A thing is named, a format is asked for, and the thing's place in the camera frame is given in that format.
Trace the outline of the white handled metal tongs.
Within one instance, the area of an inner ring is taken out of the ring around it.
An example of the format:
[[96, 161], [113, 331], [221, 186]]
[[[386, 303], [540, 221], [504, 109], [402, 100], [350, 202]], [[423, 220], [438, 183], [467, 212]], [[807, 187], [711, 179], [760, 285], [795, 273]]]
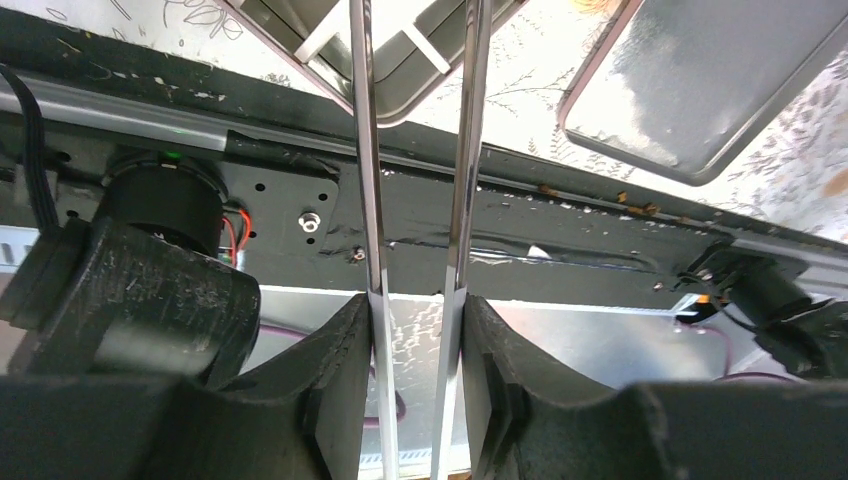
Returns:
[[381, 192], [378, 124], [375, 111], [370, 2], [350, 2], [353, 64], [353, 111], [358, 173], [366, 240], [366, 295], [373, 329], [376, 393], [383, 474], [400, 476], [398, 420], [394, 375], [394, 332], [389, 301], [386, 225], [414, 239], [442, 240], [447, 252], [438, 369], [433, 401], [429, 476], [450, 475], [450, 454], [457, 400], [460, 330], [468, 296], [467, 266], [472, 215], [482, 146], [487, 67], [494, 4], [466, 4], [466, 38], [459, 130], [451, 179], [427, 176], [391, 184]]

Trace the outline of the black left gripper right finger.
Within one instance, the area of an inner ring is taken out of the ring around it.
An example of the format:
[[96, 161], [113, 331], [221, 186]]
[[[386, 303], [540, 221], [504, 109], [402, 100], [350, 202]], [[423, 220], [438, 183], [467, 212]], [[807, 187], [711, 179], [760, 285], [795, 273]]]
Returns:
[[464, 308], [466, 423], [476, 479], [843, 479], [843, 382], [638, 383], [612, 390]]

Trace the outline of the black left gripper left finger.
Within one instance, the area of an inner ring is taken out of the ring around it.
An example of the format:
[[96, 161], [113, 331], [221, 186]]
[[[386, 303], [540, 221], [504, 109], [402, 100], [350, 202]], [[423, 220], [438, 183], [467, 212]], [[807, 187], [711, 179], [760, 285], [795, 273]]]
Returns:
[[173, 376], [1, 381], [5, 479], [354, 479], [370, 362], [367, 300], [211, 390]]

